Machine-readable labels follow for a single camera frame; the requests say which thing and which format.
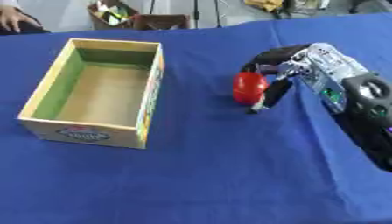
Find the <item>wooden crate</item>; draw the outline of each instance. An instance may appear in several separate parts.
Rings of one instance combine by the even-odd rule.
[[[119,1],[119,0],[104,0],[103,1],[108,7],[112,6],[119,6],[124,8],[129,15],[129,20],[124,21],[117,25],[110,25],[107,21],[95,15],[95,12],[98,11],[96,3],[91,3],[87,7],[87,11],[90,14],[91,20],[93,21],[94,29],[95,30],[107,30],[107,29],[120,29],[120,28],[132,28],[133,27],[133,20],[132,16],[138,14],[137,10],[130,8],[127,4]]]
[[[72,38],[18,120],[43,139],[144,149],[164,66],[159,43]]]

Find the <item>black mechanical part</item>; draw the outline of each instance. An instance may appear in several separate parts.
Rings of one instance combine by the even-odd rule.
[[[199,20],[200,20],[200,11],[199,11],[199,0],[193,1],[193,20],[194,20],[194,27],[196,29],[199,28]]]
[[[392,86],[374,73],[346,78],[342,85],[346,110],[333,119],[379,168],[392,172]]]
[[[310,45],[294,45],[294,46],[271,49],[267,52],[262,52],[257,56],[255,56],[245,66],[243,66],[241,71],[254,73],[257,69],[257,65],[278,66],[283,62],[290,60],[294,54],[308,48],[309,46]]]
[[[214,0],[215,2],[215,13],[216,13],[216,28],[221,28],[222,23],[221,23],[221,14],[219,12],[219,2],[218,0]]]
[[[280,99],[289,91],[292,81],[285,78],[282,80],[274,80],[264,92],[265,100],[263,106],[272,108]]]

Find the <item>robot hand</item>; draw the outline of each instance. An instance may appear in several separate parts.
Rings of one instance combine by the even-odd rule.
[[[336,123],[381,169],[392,172],[392,85],[328,44],[261,53],[242,71],[276,74],[250,112],[272,108],[297,76],[318,95]]]

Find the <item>blue tablecloth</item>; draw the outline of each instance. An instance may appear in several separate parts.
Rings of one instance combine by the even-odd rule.
[[[240,67],[271,47],[328,42],[392,80],[390,14],[189,31],[0,38],[0,223],[392,223],[378,170],[304,84],[245,115]],[[158,41],[167,68],[148,150],[38,140],[15,120],[69,38]]]

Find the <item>open box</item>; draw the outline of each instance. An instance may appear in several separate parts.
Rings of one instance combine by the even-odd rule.
[[[18,119],[43,139],[144,149],[164,64],[159,43],[72,38]]]

